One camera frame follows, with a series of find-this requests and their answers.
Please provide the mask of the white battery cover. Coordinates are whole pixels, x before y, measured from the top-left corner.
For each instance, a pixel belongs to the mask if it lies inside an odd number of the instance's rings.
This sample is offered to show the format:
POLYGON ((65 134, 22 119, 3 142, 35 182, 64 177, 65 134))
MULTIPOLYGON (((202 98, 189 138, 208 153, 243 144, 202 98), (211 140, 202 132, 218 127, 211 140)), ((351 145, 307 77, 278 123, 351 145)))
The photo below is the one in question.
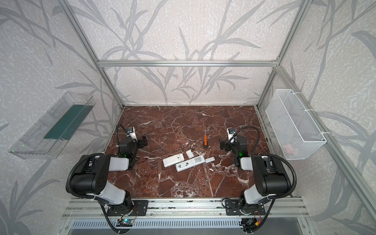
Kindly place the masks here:
POLYGON ((210 158, 205 159, 205 163, 210 163, 213 161, 215 161, 215 157, 210 157, 210 158))

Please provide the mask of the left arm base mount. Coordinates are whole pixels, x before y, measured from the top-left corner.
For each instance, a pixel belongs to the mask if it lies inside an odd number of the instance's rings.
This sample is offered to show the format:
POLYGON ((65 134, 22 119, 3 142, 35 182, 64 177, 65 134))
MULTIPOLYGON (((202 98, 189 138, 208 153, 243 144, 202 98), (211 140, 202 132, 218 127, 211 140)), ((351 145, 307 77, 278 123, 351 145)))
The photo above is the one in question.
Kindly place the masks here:
POLYGON ((148 200, 133 200, 130 205, 110 205, 108 216, 145 216, 148 208, 148 200))

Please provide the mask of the orange handled screwdriver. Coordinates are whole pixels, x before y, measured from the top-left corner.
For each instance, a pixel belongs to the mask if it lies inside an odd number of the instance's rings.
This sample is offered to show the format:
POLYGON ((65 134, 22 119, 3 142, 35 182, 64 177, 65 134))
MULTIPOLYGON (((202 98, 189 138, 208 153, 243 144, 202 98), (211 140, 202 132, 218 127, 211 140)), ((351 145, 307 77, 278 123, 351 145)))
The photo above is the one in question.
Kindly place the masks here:
POLYGON ((207 137, 207 128, 205 126, 205 130, 204 130, 204 148, 208 148, 208 137, 207 137))

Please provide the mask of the long white remote control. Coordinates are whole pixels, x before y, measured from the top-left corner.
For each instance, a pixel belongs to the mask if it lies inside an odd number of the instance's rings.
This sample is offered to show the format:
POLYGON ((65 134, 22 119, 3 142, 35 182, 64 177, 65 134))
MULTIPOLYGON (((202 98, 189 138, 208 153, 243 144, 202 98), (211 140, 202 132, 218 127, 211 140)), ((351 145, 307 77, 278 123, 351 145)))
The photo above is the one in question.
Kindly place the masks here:
POLYGON ((194 157, 194 158, 188 159, 188 160, 186 160, 186 161, 183 161, 183 162, 177 163, 177 164, 175 165, 175 167, 176 167, 177 172, 181 172, 181 171, 183 171, 183 170, 186 170, 186 169, 192 168, 192 167, 194 167, 194 166, 197 166, 197 165, 200 165, 200 164, 203 164, 203 163, 205 163, 205 159, 204 159, 204 157, 201 155, 201 156, 194 157))

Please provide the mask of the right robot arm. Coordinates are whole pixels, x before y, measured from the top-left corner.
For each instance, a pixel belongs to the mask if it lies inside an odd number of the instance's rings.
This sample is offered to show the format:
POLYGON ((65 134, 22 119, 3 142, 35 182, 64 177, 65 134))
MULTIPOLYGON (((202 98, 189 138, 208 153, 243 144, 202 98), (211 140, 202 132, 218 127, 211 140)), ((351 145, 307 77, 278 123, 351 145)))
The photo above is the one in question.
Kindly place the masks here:
POLYGON ((220 140, 220 149, 234 154, 234 164, 242 170, 252 171, 254 185, 240 196, 242 207, 265 204, 291 195, 297 186, 297 174, 284 158, 270 153, 250 154, 245 137, 232 136, 220 140))

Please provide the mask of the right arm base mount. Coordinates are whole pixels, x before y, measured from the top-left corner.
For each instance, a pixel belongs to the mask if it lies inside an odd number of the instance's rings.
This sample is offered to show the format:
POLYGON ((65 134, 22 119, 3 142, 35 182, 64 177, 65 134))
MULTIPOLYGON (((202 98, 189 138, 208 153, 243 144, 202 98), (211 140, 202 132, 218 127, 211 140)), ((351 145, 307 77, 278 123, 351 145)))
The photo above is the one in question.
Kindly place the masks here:
POLYGON ((226 215, 265 215, 266 211, 264 205, 260 204, 247 204, 242 199, 224 198, 222 206, 226 210, 226 215))

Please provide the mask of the short remote white cover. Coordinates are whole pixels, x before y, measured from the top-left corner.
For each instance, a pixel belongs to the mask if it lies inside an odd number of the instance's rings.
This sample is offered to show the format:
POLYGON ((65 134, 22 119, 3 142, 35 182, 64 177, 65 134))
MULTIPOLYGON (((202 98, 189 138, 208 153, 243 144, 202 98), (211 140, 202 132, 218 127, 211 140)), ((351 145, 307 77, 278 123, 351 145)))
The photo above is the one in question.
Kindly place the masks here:
POLYGON ((186 151, 186 155, 188 156, 189 159, 194 158, 194 154, 191 150, 186 151))

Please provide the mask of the short white remote control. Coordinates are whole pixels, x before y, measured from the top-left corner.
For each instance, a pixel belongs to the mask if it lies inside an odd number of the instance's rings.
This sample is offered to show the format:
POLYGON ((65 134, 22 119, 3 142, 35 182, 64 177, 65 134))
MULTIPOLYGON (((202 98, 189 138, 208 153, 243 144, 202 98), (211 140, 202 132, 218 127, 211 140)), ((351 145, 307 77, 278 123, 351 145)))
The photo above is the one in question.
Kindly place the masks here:
POLYGON ((183 162, 184 161, 184 155, 182 153, 167 157, 163 159, 163 166, 164 167, 169 167, 172 165, 175 165, 177 163, 183 162))

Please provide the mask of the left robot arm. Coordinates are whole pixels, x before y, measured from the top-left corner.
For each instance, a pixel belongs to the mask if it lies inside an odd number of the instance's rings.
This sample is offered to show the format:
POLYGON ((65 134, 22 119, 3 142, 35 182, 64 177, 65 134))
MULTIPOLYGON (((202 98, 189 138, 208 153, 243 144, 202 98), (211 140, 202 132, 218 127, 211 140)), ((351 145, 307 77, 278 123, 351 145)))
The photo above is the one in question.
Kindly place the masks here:
POLYGON ((108 174, 132 170, 137 161, 137 151, 147 145, 146 136, 140 140, 128 136, 118 144, 118 155, 83 155, 68 175, 66 191, 76 197, 94 199, 103 206, 116 206, 126 211, 133 209, 130 193, 111 184, 108 174))

